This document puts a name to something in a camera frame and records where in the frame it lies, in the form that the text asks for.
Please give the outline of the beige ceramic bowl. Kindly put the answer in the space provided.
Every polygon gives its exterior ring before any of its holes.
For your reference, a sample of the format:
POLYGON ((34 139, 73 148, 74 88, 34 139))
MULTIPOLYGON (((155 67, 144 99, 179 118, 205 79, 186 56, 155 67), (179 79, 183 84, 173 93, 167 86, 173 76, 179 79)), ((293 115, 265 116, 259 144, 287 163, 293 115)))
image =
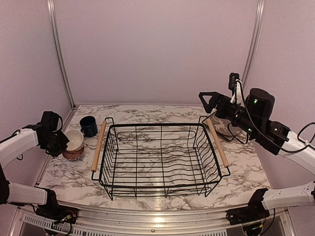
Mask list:
POLYGON ((84 136, 80 130, 69 130, 65 135, 69 140, 66 148, 68 152, 78 151, 83 147, 84 136))

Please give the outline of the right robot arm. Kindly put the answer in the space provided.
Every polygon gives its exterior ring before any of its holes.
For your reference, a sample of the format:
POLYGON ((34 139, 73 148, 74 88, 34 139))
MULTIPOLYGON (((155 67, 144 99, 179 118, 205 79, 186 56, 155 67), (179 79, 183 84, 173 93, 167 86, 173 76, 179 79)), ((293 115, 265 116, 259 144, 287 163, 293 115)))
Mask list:
MULTIPOLYGON (((311 173, 315 171, 315 148, 299 138, 286 125, 270 120, 275 98, 267 91, 252 88, 244 105, 231 103, 230 98, 218 92, 200 92, 199 98, 207 113, 216 110, 216 117, 229 120, 245 131, 274 155, 290 159, 311 173)), ((278 207, 314 206, 315 183, 283 188, 257 189, 244 209, 248 220, 255 220, 264 210, 278 207)))

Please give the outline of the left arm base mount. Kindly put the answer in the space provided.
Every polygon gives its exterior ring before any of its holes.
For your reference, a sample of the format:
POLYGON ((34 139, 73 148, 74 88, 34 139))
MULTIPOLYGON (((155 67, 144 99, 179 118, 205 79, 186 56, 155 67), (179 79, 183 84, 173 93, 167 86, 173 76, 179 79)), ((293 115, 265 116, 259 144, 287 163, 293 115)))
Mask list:
POLYGON ((46 202, 43 205, 38 205, 35 213, 39 216, 55 220, 57 224, 63 222, 75 224, 78 209, 75 207, 60 205, 57 201, 55 191, 45 188, 43 188, 43 190, 47 193, 46 202))

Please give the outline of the dark blue mug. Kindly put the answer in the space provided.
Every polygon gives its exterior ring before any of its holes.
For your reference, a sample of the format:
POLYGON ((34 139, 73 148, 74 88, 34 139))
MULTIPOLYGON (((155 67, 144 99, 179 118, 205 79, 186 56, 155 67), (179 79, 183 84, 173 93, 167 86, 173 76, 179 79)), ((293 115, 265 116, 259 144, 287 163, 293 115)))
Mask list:
POLYGON ((91 138, 98 133, 96 119, 93 116, 85 116, 80 120, 81 132, 84 137, 91 138))

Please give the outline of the round grey deer plate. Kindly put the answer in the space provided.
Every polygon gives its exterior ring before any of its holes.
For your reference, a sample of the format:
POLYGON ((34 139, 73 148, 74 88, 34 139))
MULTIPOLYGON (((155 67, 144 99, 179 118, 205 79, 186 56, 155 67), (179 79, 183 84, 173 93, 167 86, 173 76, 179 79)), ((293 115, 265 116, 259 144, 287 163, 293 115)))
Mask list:
POLYGON ((212 122, 217 135, 227 142, 231 142, 233 139, 238 138, 238 136, 242 134, 242 130, 238 127, 232 126, 229 120, 216 117, 216 112, 210 114, 208 118, 212 122))

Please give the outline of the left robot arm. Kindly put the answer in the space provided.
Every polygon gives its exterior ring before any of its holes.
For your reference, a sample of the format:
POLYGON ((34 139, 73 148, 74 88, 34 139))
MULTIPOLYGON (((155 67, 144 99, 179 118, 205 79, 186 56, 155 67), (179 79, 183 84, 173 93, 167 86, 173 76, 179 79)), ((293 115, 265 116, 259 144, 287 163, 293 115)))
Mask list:
POLYGON ((33 148, 40 147, 46 154, 56 157, 66 150, 69 139, 62 132, 63 119, 52 111, 45 111, 41 121, 16 130, 0 142, 0 203, 36 204, 52 219, 62 215, 62 207, 53 200, 53 191, 9 182, 3 169, 33 148))

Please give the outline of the blue white patterned bowl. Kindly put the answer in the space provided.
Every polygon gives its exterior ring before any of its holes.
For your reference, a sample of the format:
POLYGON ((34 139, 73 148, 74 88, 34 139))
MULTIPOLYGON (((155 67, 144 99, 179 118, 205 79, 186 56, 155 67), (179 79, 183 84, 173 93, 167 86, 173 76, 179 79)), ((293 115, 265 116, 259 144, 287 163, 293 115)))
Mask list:
POLYGON ((62 156, 68 161, 79 161, 84 156, 84 147, 81 147, 77 151, 67 151, 67 150, 65 150, 62 153, 62 156))

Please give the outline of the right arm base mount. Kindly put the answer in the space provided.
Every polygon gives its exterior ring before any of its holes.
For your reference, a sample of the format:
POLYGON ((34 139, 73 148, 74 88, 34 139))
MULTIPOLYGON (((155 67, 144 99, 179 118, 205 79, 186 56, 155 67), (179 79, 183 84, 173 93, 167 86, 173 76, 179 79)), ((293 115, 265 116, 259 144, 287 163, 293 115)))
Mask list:
POLYGON ((262 204, 263 196, 267 190, 267 188, 257 189, 247 206, 229 209, 226 212, 226 218, 230 225, 248 223, 269 217, 269 210, 266 210, 262 204))

